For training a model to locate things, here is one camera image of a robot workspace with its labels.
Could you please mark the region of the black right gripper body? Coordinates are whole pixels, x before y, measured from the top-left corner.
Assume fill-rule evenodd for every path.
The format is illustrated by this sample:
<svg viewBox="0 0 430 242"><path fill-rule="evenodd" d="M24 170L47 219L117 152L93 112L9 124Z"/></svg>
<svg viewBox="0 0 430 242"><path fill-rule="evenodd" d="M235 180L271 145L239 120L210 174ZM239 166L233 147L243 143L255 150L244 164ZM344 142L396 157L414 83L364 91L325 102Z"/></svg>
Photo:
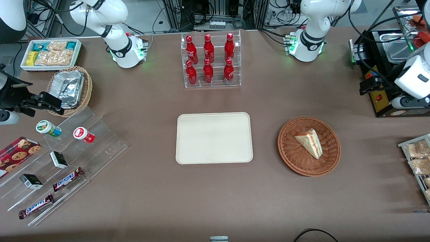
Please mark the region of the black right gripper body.
<svg viewBox="0 0 430 242"><path fill-rule="evenodd" d="M0 107L6 111L34 111L31 108L23 107L26 100L32 98L32 93L28 91L28 87L33 85L30 82L22 81L15 78L4 71L6 66L1 64L1 75L5 79L1 79L3 85L0 91Z"/></svg>

